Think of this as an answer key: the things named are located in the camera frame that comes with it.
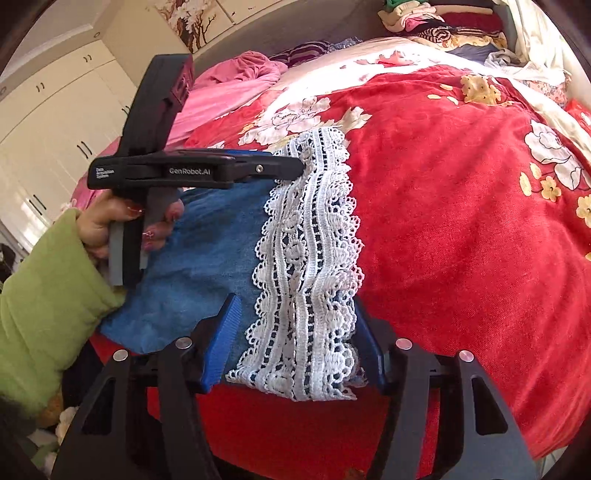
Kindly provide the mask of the left hand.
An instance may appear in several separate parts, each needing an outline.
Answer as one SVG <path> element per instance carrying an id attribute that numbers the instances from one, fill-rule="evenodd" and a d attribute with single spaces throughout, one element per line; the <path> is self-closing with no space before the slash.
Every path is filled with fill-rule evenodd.
<path id="1" fill-rule="evenodd" d="M 171 203 L 160 221 L 144 229 L 142 249 L 147 252 L 161 249 L 183 213 L 184 205 L 180 200 Z M 76 220 L 78 236 L 91 261 L 97 265 L 108 259 L 109 227 L 113 222 L 129 222 L 142 214 L 139 204 L 119 198 L 110 190 L 101 193 Z"/>

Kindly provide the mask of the left green sleeve forearm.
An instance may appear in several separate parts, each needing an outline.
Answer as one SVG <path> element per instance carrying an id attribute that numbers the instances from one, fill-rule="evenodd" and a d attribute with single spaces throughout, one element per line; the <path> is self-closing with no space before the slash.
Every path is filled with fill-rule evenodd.
<path id="1" fill-rule="evenodd" d="M 37 242 L 1 293 L 1 396 L 37 416 L 103 317 L 120 308 L 90 260 L 70 209 Z"/>

